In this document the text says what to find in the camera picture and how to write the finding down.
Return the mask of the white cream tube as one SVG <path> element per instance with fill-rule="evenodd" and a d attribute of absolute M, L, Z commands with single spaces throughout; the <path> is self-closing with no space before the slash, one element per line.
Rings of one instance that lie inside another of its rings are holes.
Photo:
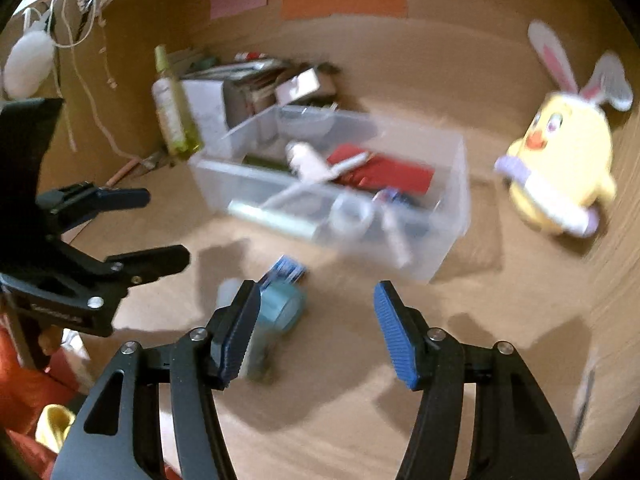
<path fill-rule="evenodd" d="M 303 182 L 319 183 L 334 181 L 366 164 L 372 154 L 362 152 L 336 164 L 330 164 L 309 143 L 288 142 L 285 148 L 288 166 Z"/>

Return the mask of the red paper envelope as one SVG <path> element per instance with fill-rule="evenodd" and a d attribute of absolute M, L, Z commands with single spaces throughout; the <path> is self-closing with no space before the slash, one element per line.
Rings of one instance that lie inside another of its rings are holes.
<path fill-rule="evenodd" d="M 431 166 L 374 153 L 365 164 L 342 174 L 336 182 L 358 190 L 394 188 L 401 193 L 424 195 L 430 189 L 434 175 L 435 169 Z"/>

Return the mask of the yellow-green spray bottle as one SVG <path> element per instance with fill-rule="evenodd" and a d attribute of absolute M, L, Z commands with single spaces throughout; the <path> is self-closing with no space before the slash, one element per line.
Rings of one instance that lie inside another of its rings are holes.
<path fill-rule="evenodd" d="M 169 62 L 166 47 L 154 49 L 157 80 L 152 85 L 160 132 L 173 159 L 188 160 L 203 146 L 186 92 Z"/>

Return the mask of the pale green tube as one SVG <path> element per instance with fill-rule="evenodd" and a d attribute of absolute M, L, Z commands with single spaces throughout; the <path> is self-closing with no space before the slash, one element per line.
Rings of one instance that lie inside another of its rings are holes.
<path fill-rule="evenodd" d="M 312 240 L 320 226 L 318 222 L 297 218 L 280 211 L 262 209 L 240 200 L 232 200 L 227 206 L 227 212 L 240 219 L 305 240 Z"/>

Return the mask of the white fluffy pompom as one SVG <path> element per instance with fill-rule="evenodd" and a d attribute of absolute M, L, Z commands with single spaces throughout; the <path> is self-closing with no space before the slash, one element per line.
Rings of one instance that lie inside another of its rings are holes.
<path fill-rule="evenodd" d="M 55 45 L 44 30 L 32 30 L 14 44 L 3 72 L 3 85 L 11 100 L 33 96 L 53 67 Z"/>

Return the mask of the white paper booklet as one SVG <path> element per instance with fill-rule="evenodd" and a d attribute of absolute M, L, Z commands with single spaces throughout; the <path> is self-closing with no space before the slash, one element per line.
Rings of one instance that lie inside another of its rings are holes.
<path fill-rule="evenodd" d="M 204 151 L 210 156 L 228 158 L 230 148 L 224 140 L 230 130 L 226 105 L 228 87 L 223 81 L 203 79 L 182 80 L 181 84 Z"/>

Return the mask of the stack of books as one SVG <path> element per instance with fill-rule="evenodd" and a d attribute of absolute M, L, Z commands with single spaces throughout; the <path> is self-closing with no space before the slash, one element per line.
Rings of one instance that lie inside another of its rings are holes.
<path fill-rule="evenodd" d="M 216 80 L 226 84 L 230 128 L 276 104 L 274 89 L 278 78 L 296 67 L 294 62 L 282 58 L 223 63 L 216 56 L 196 49 L 177 51 L 168 58 L 181 79 Z"/>

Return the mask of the white tape roll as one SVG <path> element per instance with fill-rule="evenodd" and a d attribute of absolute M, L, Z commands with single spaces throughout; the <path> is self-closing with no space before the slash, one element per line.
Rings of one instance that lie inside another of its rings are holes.
<path fill-rule="evenodd" d="M 328 222 L 336 236 L 358 240 L 372 226 L 374 217 L 374 206 L 370 200 L 352 192 L 343 192 L 334 200 Z"/>

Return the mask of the glass bowl of trinkets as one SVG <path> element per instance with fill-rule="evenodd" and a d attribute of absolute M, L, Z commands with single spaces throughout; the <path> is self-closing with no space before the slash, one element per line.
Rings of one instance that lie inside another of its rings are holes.
<path fill-rule="evenodd" d="M 299 141 L 319 140 L 327 136 L 335 124 L 337 104 L 330 106 L 285 106 L 276 111 L 278 133 Z"/>

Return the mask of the red white marker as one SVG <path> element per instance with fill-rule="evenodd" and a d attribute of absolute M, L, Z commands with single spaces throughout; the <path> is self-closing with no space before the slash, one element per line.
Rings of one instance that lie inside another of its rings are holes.
<path fill-rule="evenodd" d="M 262 52 L 239 52 L 234 56 L 235 62 L 238 63 L 264 60 L 265 58 L 268 58 L 268 55 Z"/>

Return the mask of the clear plastic storage bin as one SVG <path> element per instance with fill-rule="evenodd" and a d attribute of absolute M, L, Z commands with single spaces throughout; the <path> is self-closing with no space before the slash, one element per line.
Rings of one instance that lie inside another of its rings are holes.
<path fill-rule="evenodd" d="M 229 203 L 240 200 L 318 222 L 318 233 L 310 242 L 367 262 L 385 264 L 418 280 L 430 280 L 471 223 L 462 135 L 420 122 L 337 110 L 335 124 L 327 136 L 299 141 L 278 133 L 279 108 L 269 107 L 229 130 L 224 137 L 230 148 L 228 158 L 202 151 L 191 159 L 191 170 L 209 208 L 228 214 Z M 288 142 L 311 144 L 330 164 L 362 152 L 383 153 L 431 166 L 435 175 L 428 192 L 416 195 L 394 188 L 358 190 L 337 183 L 337 179 L 303 182 L 292 170 L 292 174 L 285 174 L 242 165 L 247 154 L 288 164 Z M 343 192 L 355 193 L 374 206 L 372 226 L 358 240 L 336 236 L 329 227 L 331 206 Z"/>

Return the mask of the small white box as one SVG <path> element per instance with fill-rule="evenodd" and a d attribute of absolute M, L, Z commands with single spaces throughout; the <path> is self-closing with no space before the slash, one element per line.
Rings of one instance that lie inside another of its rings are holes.
<path fill-rule="evenodd" d="M 315 67 L 279 82 L 274 89 L 276 102 L 280 106 L 299 104 L 304 101 L 332 98 L 337 94 L 335 84 L 329 74 Z"/>

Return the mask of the yellow chick plush toy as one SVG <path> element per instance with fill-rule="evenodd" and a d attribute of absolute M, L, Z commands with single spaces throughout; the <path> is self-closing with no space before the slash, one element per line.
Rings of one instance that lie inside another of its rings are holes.
<path fill-rule="evenodd" d="M 546 96 L 524 136 L 495 162 L 509 182 L 512 204 L 534 228 L 588 238 L 597 232 L 597 206 L 612 203 L 612 132 L 602 106 L 631 109 L 634 94 L 617 54 L 602 54 L 579 88 L 563 45 L 542 21 L 527 36 L 559 90 Z"/>

